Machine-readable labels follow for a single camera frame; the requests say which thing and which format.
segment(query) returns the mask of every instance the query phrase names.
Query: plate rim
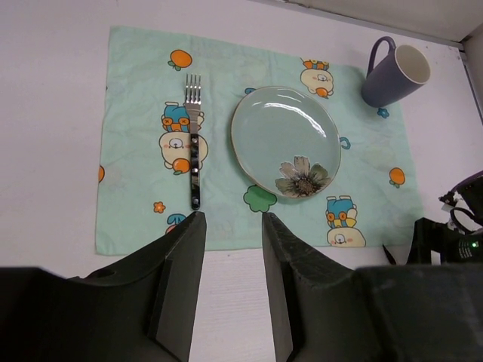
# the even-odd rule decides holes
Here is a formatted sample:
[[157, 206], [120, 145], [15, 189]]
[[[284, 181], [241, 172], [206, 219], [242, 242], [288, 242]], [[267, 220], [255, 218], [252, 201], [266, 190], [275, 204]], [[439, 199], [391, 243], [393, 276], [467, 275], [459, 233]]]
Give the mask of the plate rim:
[[238, 162], [238, 165], [240, 166], [240, 168], [243, 170], [243, 172], [245, 173], [245, 175], [253, 182], [255, 183], [255, 185], [257, 185], [258, 187], [260, 187], [261, 189], [269, 192], [270, 194], [272, 195], [275, 195], [277, 197], [283, 197], [283, 198], [290, 198], [290, 199], [294, 199], [294, 200], [297, 200], [297, 199], [307, 199], [307, 198], [312, 198], [314, 196], [316, 196], [317, 194], [320, 194], [322, 191], [324, 191], [327, 187], [329, 187], [329, 185], [334, 181], [335, 179], [335, 176], [337, 175], [337, 173], [339, 172], [339, 169], [340, 169], [340, 163], [342, 161], [342, 150], [341, 150], [341, 147], [340, 147], [340, 143], [339, 143], [339, 150], [340, 150], [340, 157], [339, 157], [339, 162], [338, 162], [338, 165], [337, 165], [337, 169], [335, 170], [335, 174], [334, 174], [334, 177], [331, 177], [331, 181], [329, 181], [329, 183], [327, 185], [325, 185], [325, 187], [323, 189], [320, 189], [319, 191], [315, 192], [314, 194], [312, 195], [309, 195], [309, 196], [301, 196], [301, 197], [295, 197], [295, 196], [287, 196], [287, 195], [283, 195], [281, 192], [279, 193], [273, 193], [273, 191], [270, 191], [268, 190], [267, 187], [265, 186], [262, 186], [261, 183], [259, 183], [254, 176], [250, 175], [249, 172], [246, 171], [246, 169], [243, 167], [242, 163], [240, 162], [240, 158], [238, 156], [238, 153], [236, 151], [236, 147], [235, 147], [235, 143], [233, 142], [233, 121], [235, 120], [235, 116], [240, 108], [240, 105], [242, 104], [242, 102], [244, 102], [245, 100], [247, 100], [248, 98], [251, 97], [252, 94], [258, 92], [258, 91], [261, 91], [261, 90], [266, 90], [268, 88], [284, 88], [284, 89], [287, 89], [287, 90], [290, 90], [290, 91], [294, 91], [296, 93], [299, 93], [299, 94], [302, 94], [304, 95], [305, 97], [309, 98], [311, 101], [315, 102], [315, 104], [317, 104], [319, 107], [322, 108], [322, 110], [325, 112], [325, 114], [329, 117], [329, 119], [331, 120], [332, 124], [334, 125], [335, 127], [335, 132], [336, 132], [336, 135], [337, 135], [337, 139], [340, 140], [340, 135], [339, 135], [339, 130], [337, 129], [337, 125], [335, 124], [334, 120], [332, 119], [331, 115], [329, 114], [329, 112], [327, 112], [327, 109], [325, 109], [325, 107], [317, 102], [317, 100], [315, 100], [313, 97], [311, 97], [310, 95], [308, 94], [305, 94], [303, 92], [300, 92], [299, 90], [295, 89], [295, 88], [292, 88], [292, 87], [285, 87], [283, 85], [267, 85], [265, 87], [260, 87], [260, 88], [257, 88], [256, 90], [254, 90], [253, 92], [247, 94], [246, 96], [244, 96], [243, 98], [241, 98], [239, 100], [239, 102], [237, 103], [236, 107], [235, 107], [235, 111], [233, 112], [232, 114], [232, 118], [230, 120], [230, 127], [229, 127], [229, 132], [230, 132], [230, 141], [231, 141], [231, 144], [232, 144], [232, 149], [233, 149], [233, 153], [235, 153], [235, 158], [236, 158], [236, 161]]

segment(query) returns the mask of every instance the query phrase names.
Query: mug rim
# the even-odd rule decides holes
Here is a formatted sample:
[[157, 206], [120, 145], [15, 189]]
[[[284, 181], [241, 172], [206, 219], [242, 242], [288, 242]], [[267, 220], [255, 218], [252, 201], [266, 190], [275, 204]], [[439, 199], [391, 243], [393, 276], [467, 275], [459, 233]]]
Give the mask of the mug rim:
[[[426, 80], [425, 81], [416, 81], [414, 79], [412, 79], [408, 74], [406, 74], [406, 72], [401, 68], [401, 65], [399, 64], [399, 61], [398, 61], [398, 50], [401, 49], [401, 48], [412, 48], [413, 50], [415, 50], [417, 53], [419, 53], [420, 56], [422, 56], [422, 58], [424, 59], [424, 61], [426, 62], [426, 65], [427, 65], [427, 69], [428, 69], [428, 75], [426, 77]], [[404, 75], [404, 77], [406, 77], [409, 81], [412, 81], [413, 83], [415, 84], [419, 84], [419, 85], [424, 85], [428, 82], [428, 80], [431, 78], [431, 66], [429, 65], [429, 61], [428, 61], [428, 58], [426, 57], [426, 55], [424, 55], [424, 53], [422, 51], [420, 51], [418, 48], [416, 47], [413, 47], [412, 45], [409, 45], [409, 44], [403, 44], [403, 45], [399, 45], [398, 47], [396, 47], [395, 51], [394, 51], [394, 59], [395, 59], [395, 63], [396, 65], [398, 66], [399, 68], [399, 71]]]

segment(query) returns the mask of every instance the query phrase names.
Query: metal fork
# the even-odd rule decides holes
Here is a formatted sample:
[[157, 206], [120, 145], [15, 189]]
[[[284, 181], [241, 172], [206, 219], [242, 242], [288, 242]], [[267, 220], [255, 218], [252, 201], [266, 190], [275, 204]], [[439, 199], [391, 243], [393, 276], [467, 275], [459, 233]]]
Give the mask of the metal fork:
[[185, 102], [189, 116], [189, 133], [191, 149], [191, 208], [198, 210], [202, 205], [199, 182], [199, 137], [198, 116], [202, 107], [202, 77], [200, 75], [186, 74]]

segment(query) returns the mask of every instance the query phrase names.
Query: purple mug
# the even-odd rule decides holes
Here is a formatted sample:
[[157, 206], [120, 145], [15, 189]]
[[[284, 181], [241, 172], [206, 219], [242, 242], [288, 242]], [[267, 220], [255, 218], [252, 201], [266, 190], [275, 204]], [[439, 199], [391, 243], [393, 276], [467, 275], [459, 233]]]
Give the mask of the purple mug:
[[[383, 41], [389, 44], [389, 53], [374, 68], [377, 48]], [[431, 68], [423, 53], [410, 45], [396, 47], [393, 38], [384, 36], [372, 48], [362, 99], [372, 107], [387, 106], [422, 87], [430, 75]]]

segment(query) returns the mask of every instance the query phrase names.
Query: plate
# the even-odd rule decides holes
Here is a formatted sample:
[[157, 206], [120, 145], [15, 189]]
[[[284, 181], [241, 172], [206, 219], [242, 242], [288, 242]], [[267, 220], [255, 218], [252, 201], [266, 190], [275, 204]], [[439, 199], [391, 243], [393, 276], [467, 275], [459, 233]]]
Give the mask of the plate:
[[339, 169], [339, 134], [331, 117], [313, 98], [288, 87], [263, 87], [243, 98], [231, 138], [243, 171], [278, 196], [315, 195]]

